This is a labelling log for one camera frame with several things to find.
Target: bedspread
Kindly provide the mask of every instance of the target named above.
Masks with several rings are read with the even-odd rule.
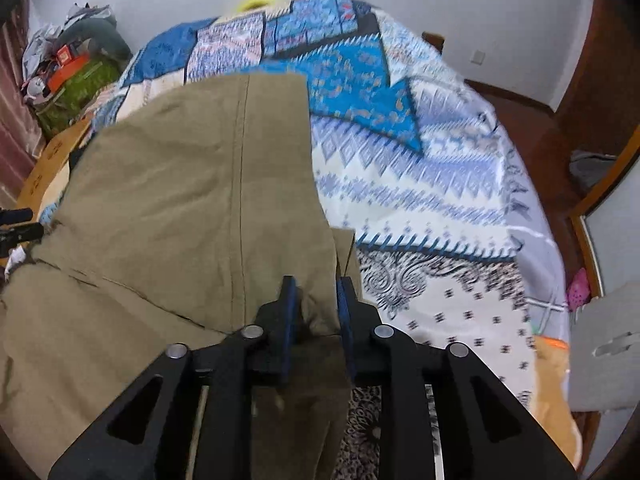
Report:
[[[233,72],[306,76],[322,209],[331,226],[356,232],[364,298],[383,322],[417,342],[466,343],[535,412],[520,246],[506,221],[513,147],[492,106],[384,11],[293,0],[153,38],[97,110],[87,141],[172,88]],[[442,478],[433,403],[431,412]],[[354,390],[335,478],[374,478],[379,413],[376,388]]]

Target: blue patterned blanket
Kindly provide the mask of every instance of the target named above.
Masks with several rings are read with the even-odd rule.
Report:
[[[492,107],[439,53],[358,0],[293,0],[183,23],[140,50],[93,131],[158,94],[231,72],[308,81],[318,193],[361,246],[511,260],[504,168]]]

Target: khaki pants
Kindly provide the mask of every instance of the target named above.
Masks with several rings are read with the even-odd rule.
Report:
[[[256,393],[255,474],[328,478],[350,391],[335,277],[359,275],[318,202],[302,76],[211,78],[105,129],[32,256],[2,296],[0,424],[41,478],[166,345],[218,343],[284,274],[317,338],[282,402]]]

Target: yellow object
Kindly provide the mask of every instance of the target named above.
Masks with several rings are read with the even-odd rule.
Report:
[[[260,9],[273,5],[276,0],[244,0],[238,7],[238,12],[247,12],[248,10]]]

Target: wooden floor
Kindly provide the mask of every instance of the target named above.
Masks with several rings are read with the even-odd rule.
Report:
[[[552,117],[523,104],[484,95],[507,128],[540,197],[564,260],[567,283],[582,267],[578,241],[568,219],[580,196],[569,180],[570,149]]]

